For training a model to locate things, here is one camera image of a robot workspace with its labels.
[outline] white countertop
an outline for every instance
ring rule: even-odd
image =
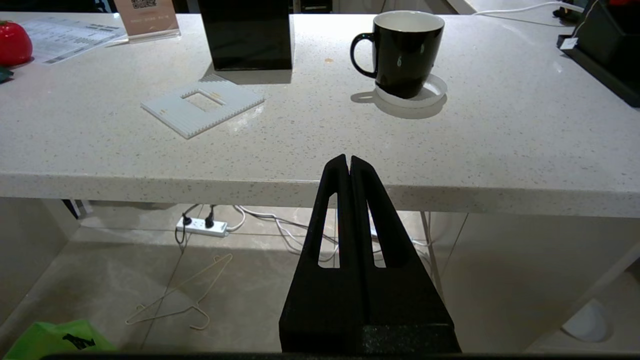
[[[447,102],[410,120],[352,101],[374,88],[349,61],[372,18],[296,15],[291,83],[247,85],[266,101],[190,140],[140,101],[210,68],[199,15],[179,15],[180,38],[17,68],[0,85],[0,196],[312,206],[324,164],[346,153],[397,209],[640,217],[640,113],[555,48],[570,29],[444,17],[433,73]],[[370,61],[364,44],[357,58]]]

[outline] white label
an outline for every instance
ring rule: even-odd
[[[570,50],[573,49],[578,44],[578,38],[566,38],[562,45],[560,45],[560,50]]]

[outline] black mug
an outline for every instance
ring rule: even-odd
[[[381,13],[373,19],[373,33],[353,39],[351,62],[386,93],[409,99],[418,95],[431,72],[443,30],[444,20],[430,13]],[[353,56],[357,43],[365,39],[373,42],[373,72],[362,70]]]

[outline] white coaster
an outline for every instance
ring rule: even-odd
[[[195,94],[208,98],[220,107],[205,111],[186,100]],[[263,101],[262,96],[212,74],[169,94],[143,101],[141,106],[188,139]]]
[[[391,105],[400,106],[401,108],[419,109],[426,108],[438,102],[444,94],[447,93],[447,84],[438,76],[430,74],[425,81],[420,93],[411,99],[403,99],[401,97],[391,95],[376,85],[376,92],[380,99]]]

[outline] tiled floor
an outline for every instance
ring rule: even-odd
[[[0,326],[0,356],[35,321],[63,323],[80,318],[88,319],[121,350],[279,351],[278,319],[298,256],[287,251],[274,222],[250,216],[224,239],[189,236],[181,254],[173,230],[189,207],[92,202],[93,212],[80,219],[81,228],[74,238]],[[311,209],[247,208],[302,224],[311,216]],[[190,215],[203,218],[208,212],[207,206],[198,206]],[[324,228],[331,237],[337,232],[335,214],[329,210]],[[400,215],[410,235],[424,239],[419,214]],[[235,225],[241,215],[232,206],[216,206],[215,219]],[[305,229],[285,226],[304,241]],[[333,244],[324,241],[321,256],[329,257],[332,252]],[[210,265],[216,256],[226,254],[233,259],[200,303],[211,318],[208,328],[189,328],[205,322],[193,309],[125,324],[138,304],[153,302]],[[334,260],[323,266],[333,267]],[[203,295],[217,271],[217,266],[212,267],[133,320],[185,309]]]

